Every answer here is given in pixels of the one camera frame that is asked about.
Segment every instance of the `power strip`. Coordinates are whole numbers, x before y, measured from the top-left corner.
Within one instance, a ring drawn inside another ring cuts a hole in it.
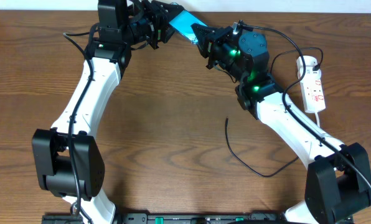
[[[300,81],[300,87],[302,90],[304,111],[306,113],[318,113],[324,110],[325,99],[324,92],[322,91],[321,85],[321,69],[317,66],[317,59],[312,56],[303,56],[304,62],[306,63],[306,74]],[[296,60],[298,66],[298,78],[303,73],[302,58],[299,57]]]

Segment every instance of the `wood grain surface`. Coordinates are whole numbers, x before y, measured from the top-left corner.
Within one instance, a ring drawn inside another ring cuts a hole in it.
[[[346,144],[361,143],[371,165],[371,14],[196,15],[211,26],[243,19],[274,27],[300,47],[322,48],[322,127]],[[0,11],[0,223],[40,223],[46,212],[69,211],[69,204],[39,188],[31,138],[59,117],[82,72],[82,56],[62,32],[85,32],[97,21],[97,12]],[[271,57],[292,49],[265,34]],[[87,38],[77,41],[84,46]],[[273,73],[284,86],[296,78],[296,58],[276,62]],[[226,116],[233,150],[257,170],[273,172],[295,154],[240,108],[235,84],[206,63],[179,35],[158,50],[133,52],[96,138],[106,166],[103,188],[121,209],[249,213],[285,210],[303,199],[300,161],[263,179],[231,157]],[[291,97],[303,108],[298,87]],[[371,208],[355,219],[371,223]]]

